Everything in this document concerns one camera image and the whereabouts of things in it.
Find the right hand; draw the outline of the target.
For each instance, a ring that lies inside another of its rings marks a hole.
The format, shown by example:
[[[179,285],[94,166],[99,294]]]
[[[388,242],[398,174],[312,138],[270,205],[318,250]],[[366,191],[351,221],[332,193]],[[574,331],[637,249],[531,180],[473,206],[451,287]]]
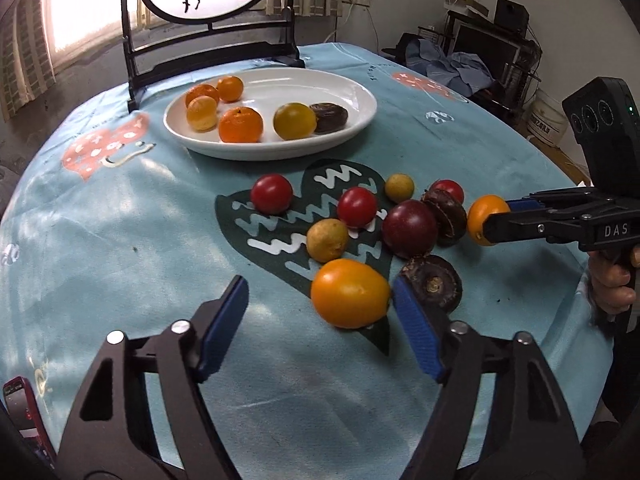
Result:
[[[629,310],[637,299],[631,273],[604,252],[588,252],[588,282],[592,302],[608,315]]]

